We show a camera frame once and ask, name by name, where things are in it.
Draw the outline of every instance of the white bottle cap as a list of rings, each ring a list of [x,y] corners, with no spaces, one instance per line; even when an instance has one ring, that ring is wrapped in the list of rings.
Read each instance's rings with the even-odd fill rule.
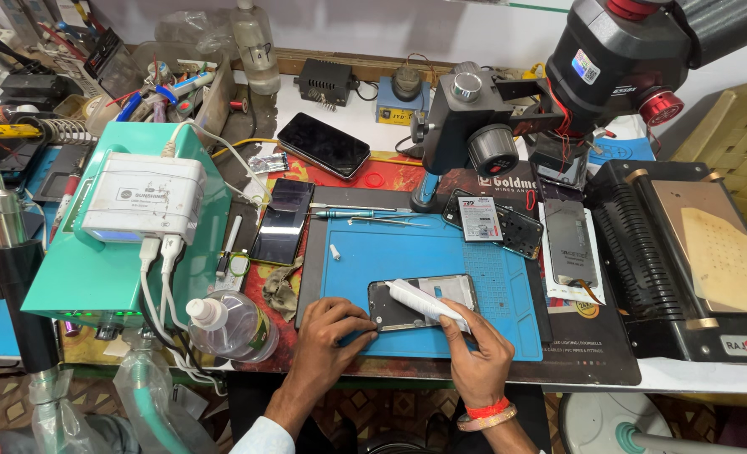
[[[17,106],[16,111],[19,112],[28,112],[28,113],[38,113],[40,109],[36,108],[35,106],[32,106],[31,104],[24,104],[22,106]]]
[[[194,325],[206,331],[216,331],[227,323],[227,307],[213,298],[195,298],[185,306]]]

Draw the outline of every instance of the white wall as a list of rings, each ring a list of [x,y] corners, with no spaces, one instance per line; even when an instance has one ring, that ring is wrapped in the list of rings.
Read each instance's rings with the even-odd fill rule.
[[[566,5],[565,0],[524,0]],[[232,0],[98,0],[93,9],[127,43],[154,39],[167,12],[215,10]],[[384,57],[423,53],[436,61],[528,68],[547,61],[566,14],[443,0],[257,0],[267,10],[275,44]],[[747,47],[696,71],[678,91],[688,108],[704,95],[747,82]],[[655,129],[657,134],[675,122]]]

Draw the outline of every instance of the black power supply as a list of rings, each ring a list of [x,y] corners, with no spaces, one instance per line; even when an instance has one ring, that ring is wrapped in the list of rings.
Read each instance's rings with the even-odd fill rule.
[[[295,77],[301,99],[345,107],[351,90],[359,86],[351,76],[351,65],[307,58],[301,75]]]

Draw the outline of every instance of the patterned floor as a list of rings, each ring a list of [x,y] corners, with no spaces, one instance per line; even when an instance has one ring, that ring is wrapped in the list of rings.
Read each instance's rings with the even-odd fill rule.
[[[0,378],[0,430],[31,424],[28,388],[28,377]],[[193,389],[212,404],[219,403],[209,388]],[[85,414],[126,416],[111,380],[76,377],[69,398]],[[350,418],[357,426],[359,441],[387,430],[405,430],[423,438],[427,419],[436,412],[451,416],[457,398],[454,389],[332,389],[318,402],[312,416],[327,434],[338,428],[343,417]],[[564,454],[558,432],[560,398],[556,393],[544,396],[553,454]],[[719,428],[712,406],[661,395],[651,398],[676,437],[709,443],[717,438]],[[220,452],[229,451],[231,446],[229,440],[220,443]]]

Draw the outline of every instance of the chair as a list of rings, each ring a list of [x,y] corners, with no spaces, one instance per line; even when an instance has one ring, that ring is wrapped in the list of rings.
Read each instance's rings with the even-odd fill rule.
[[[720,173],[747,222],[747,83],[725,90],[670,159]]]

